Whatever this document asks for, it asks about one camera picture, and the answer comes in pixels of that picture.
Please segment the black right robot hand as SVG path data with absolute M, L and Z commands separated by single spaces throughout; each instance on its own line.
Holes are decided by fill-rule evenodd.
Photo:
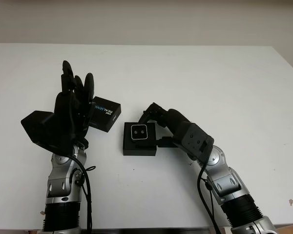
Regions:
M 138 123 L 146 124 L 149 120 L 154 120 L 163 128 L 168 128 L 173 136 L 182 122 L 189 120 L 175 109 L 166 111 L 161 106 L 153 102 L 145 111 L 143 111 Z M 172 136 L 165 136 L 159 140 L 154 140 L 153 144 L 161 148 L 177 148 L 180 147 Z

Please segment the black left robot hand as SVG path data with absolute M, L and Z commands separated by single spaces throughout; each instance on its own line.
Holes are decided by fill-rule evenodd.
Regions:
M 95 109 L 94 77 L 88 73 L 85 81 L 73 74 L 68 61 L 63 61 L 61 75 L 62 91 L 58 93 L 54 113 L 64 124 L 64 132 L 71 142 L 84 149 L 88 148 L 87 134 Z

